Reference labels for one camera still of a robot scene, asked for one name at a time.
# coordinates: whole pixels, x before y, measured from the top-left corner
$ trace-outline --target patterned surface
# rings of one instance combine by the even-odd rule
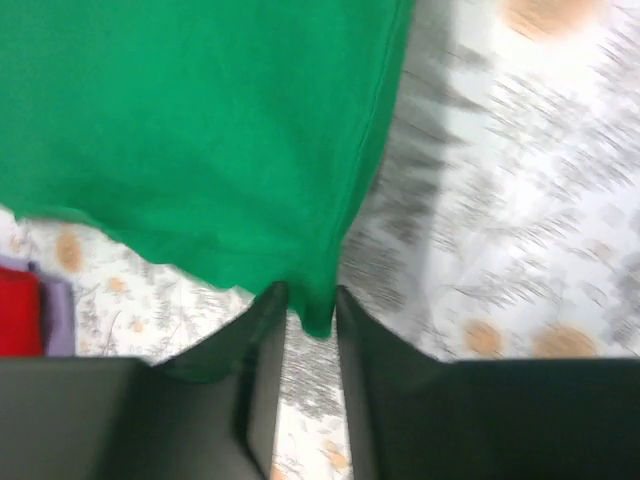
[[[640,352],[639,41],[632,0],[418,0],[343,281],[442,359]],[[0,253],[73,282],[82,355],[159,361],[250,300],[81,226],[0,213]],[[282,390],[273,478],[349,478],[335,341],[292,319]]]

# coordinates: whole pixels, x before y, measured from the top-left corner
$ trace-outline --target green cloth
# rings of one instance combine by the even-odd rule
[[[411,0],[2,0],[0,203],[330,332]]]

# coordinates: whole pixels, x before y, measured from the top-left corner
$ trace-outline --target red cloth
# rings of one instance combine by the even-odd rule
[[[0,356],[43,353],[38,277],[0,267]]]

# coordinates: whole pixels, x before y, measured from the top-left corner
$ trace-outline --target purple object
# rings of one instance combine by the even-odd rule
[[[40,271],[28,260],[0,255],[0,266],[31,271],[40,279],[40,327],[47,357],[72,357],[76,352],[73,290],[61,278]]]

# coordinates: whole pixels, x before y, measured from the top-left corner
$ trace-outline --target floral tablecloth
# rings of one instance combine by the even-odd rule
[[[342,281],[426,353],[640,352],[640,1],[417,0]],[[156,362],[250,296],[95,230],[0,212],[0,253],[74,285],[80,355]],[[334,340],[288,326],[273,478],[347,479]]]

